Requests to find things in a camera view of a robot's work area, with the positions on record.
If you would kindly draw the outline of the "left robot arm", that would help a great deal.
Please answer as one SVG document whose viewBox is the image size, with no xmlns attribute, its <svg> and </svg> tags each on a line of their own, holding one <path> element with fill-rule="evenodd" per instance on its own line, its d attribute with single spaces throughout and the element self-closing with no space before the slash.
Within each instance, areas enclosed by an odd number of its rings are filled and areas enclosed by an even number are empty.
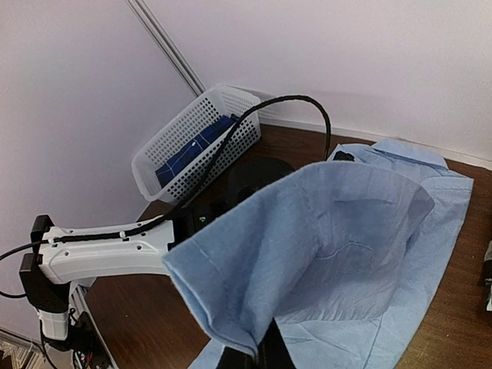
<svg viewBox="0 0 492 369">
<path fill-rule="evenodd" d="M 136 224 L 80 230 L 35 219 L 19 275 L 42 337 L 62 350 L 88 343 L 70 323 L 71 286 L 128 274 L 169 276 L 208 336 L 255 351 L 314 258 L 333 245 L 331 211 L 351 155 L 289 171 L 253 161 L 229 179 L 225 206 L 183 208 Z"/>
</svg>

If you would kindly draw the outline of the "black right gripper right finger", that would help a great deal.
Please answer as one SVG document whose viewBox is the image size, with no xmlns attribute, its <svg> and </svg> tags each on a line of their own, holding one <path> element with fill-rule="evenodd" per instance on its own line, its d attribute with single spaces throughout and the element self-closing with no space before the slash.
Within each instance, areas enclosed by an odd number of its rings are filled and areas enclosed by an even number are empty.
<svg viewBox="0 0 492 369">
<path fill-rule="evenodd" d="M 275 320 L 270 323 L 264 338 L 258 346 L 255 365 L 256 368 L 260 369 L 295 369 Z"/>
</svg>

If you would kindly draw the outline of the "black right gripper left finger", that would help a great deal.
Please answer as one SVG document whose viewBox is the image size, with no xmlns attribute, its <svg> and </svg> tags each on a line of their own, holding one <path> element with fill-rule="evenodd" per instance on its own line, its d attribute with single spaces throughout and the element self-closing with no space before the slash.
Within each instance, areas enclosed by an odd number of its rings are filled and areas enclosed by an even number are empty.
<svg viewBox="0 0 492 369">
<path fill-rule="evenodd" d="M 254 358 L 230 347 L 222 351 L 217 369 L 255 369 L 257 367 Z"/>
</svg>

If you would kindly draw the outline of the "light blue long sleeve shirt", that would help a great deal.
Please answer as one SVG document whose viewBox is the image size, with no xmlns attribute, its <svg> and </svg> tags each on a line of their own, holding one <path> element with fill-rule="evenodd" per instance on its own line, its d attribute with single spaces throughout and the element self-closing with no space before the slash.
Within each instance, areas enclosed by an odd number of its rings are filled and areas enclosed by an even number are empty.
<svg viewBox="0 0 492 369">
<path fill-rule="evenodd" d="M 436 293 L 474 182 L 438 154 L 338 145 L 268 185 L 164 257 L 210 341 L 257 354 L 271 321 L 298 368 L 392 368 Z"/>
</svg>

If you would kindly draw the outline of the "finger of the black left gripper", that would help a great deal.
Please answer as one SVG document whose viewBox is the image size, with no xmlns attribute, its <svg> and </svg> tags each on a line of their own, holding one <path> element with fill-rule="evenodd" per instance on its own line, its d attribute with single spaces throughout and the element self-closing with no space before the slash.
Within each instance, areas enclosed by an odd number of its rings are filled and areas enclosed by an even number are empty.
<svg viewBox="0 0 492 369">
<path fill-rule="evenodd" d="M 337 151 L 333 157 L 334 161 L 354 161 L 354 156 L 344 151 Z"/>
</svg>

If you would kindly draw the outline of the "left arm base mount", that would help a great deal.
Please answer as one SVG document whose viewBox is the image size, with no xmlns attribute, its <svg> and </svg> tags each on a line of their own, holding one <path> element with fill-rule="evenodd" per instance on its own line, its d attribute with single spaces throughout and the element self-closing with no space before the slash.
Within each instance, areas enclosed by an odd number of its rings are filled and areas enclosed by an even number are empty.
<svg viewBox="0 0 492 369">
<path fill-rule="evenodd" d="M 76 315 L 72 307 L 69 310 L 69 338 L 74 368 L 110 368 L 108 356 L 101 339 L 87 311 Z"/>
</svg>

